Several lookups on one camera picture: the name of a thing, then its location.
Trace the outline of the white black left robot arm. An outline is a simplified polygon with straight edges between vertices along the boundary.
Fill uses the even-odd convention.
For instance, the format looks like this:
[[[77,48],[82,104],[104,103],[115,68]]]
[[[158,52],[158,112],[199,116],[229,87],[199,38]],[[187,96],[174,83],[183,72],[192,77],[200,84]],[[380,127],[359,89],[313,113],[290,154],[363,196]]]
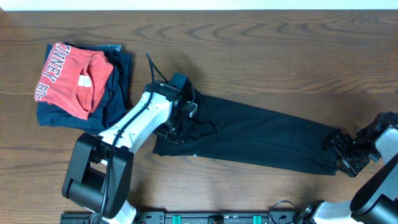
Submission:
[[[185,142],[187,120],[197,111],[194,101],[189,81],[152,82],[114,126],[76,140],[62,195],[92,212],[83,223],[133,223],[137,212],[127,195],[134,155],[152,133],[172,143]]]

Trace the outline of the black t-shirt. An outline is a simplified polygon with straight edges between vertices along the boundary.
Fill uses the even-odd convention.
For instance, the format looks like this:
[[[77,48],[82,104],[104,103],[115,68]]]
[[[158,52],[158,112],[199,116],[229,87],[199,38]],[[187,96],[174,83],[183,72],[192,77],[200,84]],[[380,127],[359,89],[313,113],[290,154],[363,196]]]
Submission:
[[[159,156],[198,156],[309,174],[335,175],[325,143],[338,129],[276,111],[196,93],[198,111],[182,143],[158,136]]]

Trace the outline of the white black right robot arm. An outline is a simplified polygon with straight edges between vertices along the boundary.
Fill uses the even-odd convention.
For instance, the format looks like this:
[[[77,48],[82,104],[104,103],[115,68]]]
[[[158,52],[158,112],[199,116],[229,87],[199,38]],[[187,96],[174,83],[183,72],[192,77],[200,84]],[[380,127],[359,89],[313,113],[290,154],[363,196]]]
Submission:
[[[371,124],[356,131],[354,139],[339,133],[326,147],[337,153],[338,169],[350,177],[356,177],[370,161],[382,159],[384,165],[350,201],[313,202],[294,222],[397,223],[397,113],[379,113]]]

